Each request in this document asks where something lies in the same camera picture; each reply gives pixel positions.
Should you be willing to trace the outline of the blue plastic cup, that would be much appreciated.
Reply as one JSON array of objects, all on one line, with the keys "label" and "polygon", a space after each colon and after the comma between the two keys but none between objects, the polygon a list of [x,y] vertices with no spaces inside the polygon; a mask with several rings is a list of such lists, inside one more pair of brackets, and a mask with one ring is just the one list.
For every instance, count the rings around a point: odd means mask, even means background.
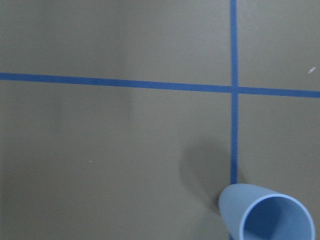
[{"label": "blue plastic cup", "polygon": [[232,184],[219,195],[218,208],[234,240],[314,240],[307,208],[297,199],[252,184]]}]

